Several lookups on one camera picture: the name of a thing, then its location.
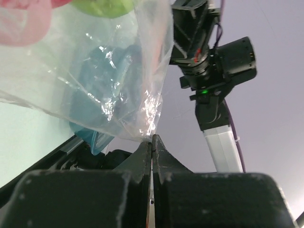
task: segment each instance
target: green object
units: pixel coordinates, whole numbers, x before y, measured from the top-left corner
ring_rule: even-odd
[[[134,0],[73,0],[71,2],[85,14],[103,18],[117,18],[134,9]]]

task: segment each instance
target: transparent plastic bag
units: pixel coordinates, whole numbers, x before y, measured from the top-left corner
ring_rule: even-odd
[[[65,118],[100,142],[150,139],[173,47],[168,1],[9,1],[0,0],[1,102]]]

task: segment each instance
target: clear plastic sheet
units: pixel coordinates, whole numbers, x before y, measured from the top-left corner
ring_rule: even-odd
[[[103,137],[150,139],[173,47],[167,0],[9,1],[0,0],[1,102]]]

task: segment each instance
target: pink handle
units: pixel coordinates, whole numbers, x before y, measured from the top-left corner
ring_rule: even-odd
[[[0,6],[10,9],[26,10],[31,4],[37,4],[42,0],[0,0]],[[51,0],[52,7],[57,8],[70,3],[72,0]]]
[[[51,23],[51,0],[0,0],[0,44],[26,46],[40,41]],[[16,2],[26,10],[14,9]]]

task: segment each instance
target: gray background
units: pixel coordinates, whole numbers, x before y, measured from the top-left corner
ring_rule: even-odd
[[[247,170],[272,176],[295,218],[304,210],[303,24],[303,0],[229,0],[220,42],[249,36],[254,45],[258,75],[236,87],[227,102]],[[195,104],[189,101],[192,92],[180,89],[180,76],[177,67],[169,68],[157,133],[192,171],[215,171]],[[134,150],[137,145],[115,139],[109,149]]]

